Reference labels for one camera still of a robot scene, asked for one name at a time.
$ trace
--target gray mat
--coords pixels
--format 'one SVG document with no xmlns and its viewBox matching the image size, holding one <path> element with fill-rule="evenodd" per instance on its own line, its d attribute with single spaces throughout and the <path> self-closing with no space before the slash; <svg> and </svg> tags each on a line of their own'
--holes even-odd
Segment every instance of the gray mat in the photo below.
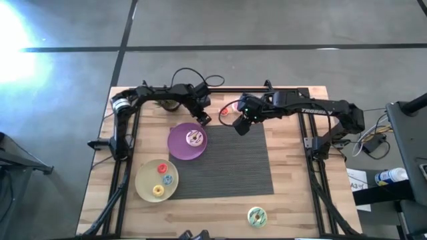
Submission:
<svg viewBox="0 0 427 240">
<path fill-rule="evenodd" d="M 200 157 L 182 161 L 169 154 L 179 184 L 169 199 L 274 194 L 262 124 L 244 136 L 226 126 L 205 127 L 207 147 Z"/>
</svg>

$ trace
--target gray floor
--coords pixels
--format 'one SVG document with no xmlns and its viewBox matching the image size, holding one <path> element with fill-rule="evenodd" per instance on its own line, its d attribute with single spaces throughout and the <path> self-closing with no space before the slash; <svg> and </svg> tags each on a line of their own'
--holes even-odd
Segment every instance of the gray floor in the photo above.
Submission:
<svg viewBox="0 0 427 240">
<path fill-rule="evenodd" d="M 0 2 L 0 131 L 55 166 L 34 172 L 14 239 L 75 233 L 117 53 L 16 53 L 20 47 L 119 46 L 131 0 Z M 140 0 L 129 45 L 427 43 L 416 0 Z M 180 67 L 220 74 L 227 85 L 326 85 L 330 98 L 361 109 L 427 91 L 427 49 L 126 53 L 119 86 L 169 84 Z M 199 80 L 182 73 L 176 82 Z M 375 124 L 381 111 L 366 113 Z M 355 169 L 401 166 L 389 156 L 349 157 Z M 351 156 L 351 147 L 344 151 Z M 396 237 L 389 206 L 360 213 L 369 235 Z"/>
</svg>

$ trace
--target wooden tabletop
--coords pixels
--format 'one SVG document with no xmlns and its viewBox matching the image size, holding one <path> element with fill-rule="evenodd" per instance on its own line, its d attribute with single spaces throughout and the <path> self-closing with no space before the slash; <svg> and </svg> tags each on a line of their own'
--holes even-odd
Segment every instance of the wooden tabletop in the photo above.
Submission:
<svg viewBox="0 0 427 240">
<path fill-rule="evenodd" d="M 325 87 L 308 88 L 311 97 L 328 98 Z M 113 87 L 110 97 L 124 89 L 127 87 Z M 212 117 L 210 125 L 219 125 L 219 108 L 239 96 L 240 94 L 237 93 L 211 94 L 211 105 L 205 108 L 207 114 Z M 110 113 L 112 113 L 111 105 L 107 104 L 105 115 Z M 228 115 L 224 121 L 231 123 L 236 116 Z M 141 199 L 135 190 L 137 170 L 147 161 L 169 158 L 166 144 L 169 129 L 184 122 L 195 122 L 184 107 L 180 107 L 175 113 L 168 113 L 155 106 L 153 102 L 143 105 L 127 192 L 122 237 L 179 237 L 188 229 L 193 234 L 207 229 L 211 237 L 319 236 L 297 115 L 264 121 L 274 186 L 273 195 L 167 200 L 161 203 L 148 203 Z M 320 135 L 328 130 L 326 117 L 316 116 L 316 124 Z M 113 117 L 109 117 L 103 122 L 100 137 L 110 138 L 112 131 Z M 110 155 L 111 153 L 107 150 L 98 151 L 95 154 L 94 163 Z M 78 233 L 87 230 L 105 207 L 113 167 L 113 160 L 109 160 L 99 164 L 91 172 L 77 228 Z M 334 205 L 347 222 L 361 233 L 362 229 L 343 159 L 340 156 L 331 155 L 326 161 L 326 172 Z M 261 229 L 254 229 L 248 224 L 248 211 L 255 206 L 264 208 L 268 214 L 268 222 Z M 324 205 L 322 213 L 327 232 L 329 232 Z M 117 211 L 114 211 L 111 221 L 113 230 L 116 215 Z"/>
</svg>

